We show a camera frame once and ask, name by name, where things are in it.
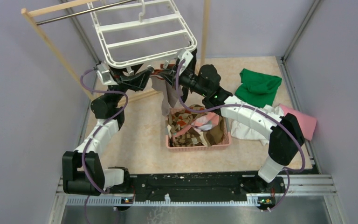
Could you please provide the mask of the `black sock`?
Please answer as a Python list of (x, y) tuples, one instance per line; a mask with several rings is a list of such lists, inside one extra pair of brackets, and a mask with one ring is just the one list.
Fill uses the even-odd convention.
[(187, 101), (188, 96), (189, 96), (189, 89), (184, 87), (184, 86), (182, 86), (181, 90), (182, 90), (182, 96), (180, 97), (181, 104), (185, 104), (185, 102)]
[(187, 68), (193, 73), (195, 73), (195, 67), (196, 67), (196, 63), (197, 63), (197, 52), (198, 52), (197, 48), (191, 52), (193, 57), (187, 66)]

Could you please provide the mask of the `white clip hanger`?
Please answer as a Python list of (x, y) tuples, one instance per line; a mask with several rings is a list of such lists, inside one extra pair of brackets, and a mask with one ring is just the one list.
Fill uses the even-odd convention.
[(116, 69), (174, 59), (197, 40), (173, 0), (87, 3), (102, 61)]

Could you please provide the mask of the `grey orange striped sock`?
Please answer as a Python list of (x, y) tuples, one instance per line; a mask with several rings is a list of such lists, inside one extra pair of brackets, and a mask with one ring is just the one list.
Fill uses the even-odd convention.
[[(165, 62), (160, 64), (160, 68), (162, 70), (172, 70), (175, 68), (175, 64)], [(166, 86), (168, 91), (168, 100), (169, 100), (170, 108), (173, 108), (178, 101), (178, 95), (172, 84), (167, 83)]]

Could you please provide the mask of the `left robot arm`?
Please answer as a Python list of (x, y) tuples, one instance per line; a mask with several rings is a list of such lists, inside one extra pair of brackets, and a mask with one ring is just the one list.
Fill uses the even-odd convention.
[[(95, 72), (102, 83), (107, 83), (106, 91), (92, 89), (83, 82), (91, 72)], [(97, 119), (95, 127), (83, 143), (62, 156), (62, 188), (65, 193), (99, 196), (112, 194), (114, 188), (120, 193), (130, 189), (128, 169), (103, 169), (99, 156), (124, 124), (124, 110), (129, 103), (126, 92), (143, 90), (153, 72), (154, 69), (148, 66), (133, 76), (126, 76), (122, 70), (100, 63), (81, 75), (81, 86), (90, 92), (99, 92), (101, 96), (90, 104), (90, 109)]]

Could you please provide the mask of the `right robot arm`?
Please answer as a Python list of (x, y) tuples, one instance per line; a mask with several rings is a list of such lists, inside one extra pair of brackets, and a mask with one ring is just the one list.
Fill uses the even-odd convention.
[(173, 84), (176, 91), (182, 86), (204, 97), (204, 106), (200, 109), (183, 104), (187, 112), (202, 115), (214, 112), (254, 128), (270, 141), (268, 157), (255, 179), (258, 191), (268, 192), (274, 185), (273, 180), (282, 170), (296, 173), (304, 171), (305, 156), (301, 148), (304, 137), (293, 114), (279, 117), (241, 101), (220, 86), (221, 76), (211, 64), (203, 65), (196, 75), (181, 61), (159, 75), (167, 83)]

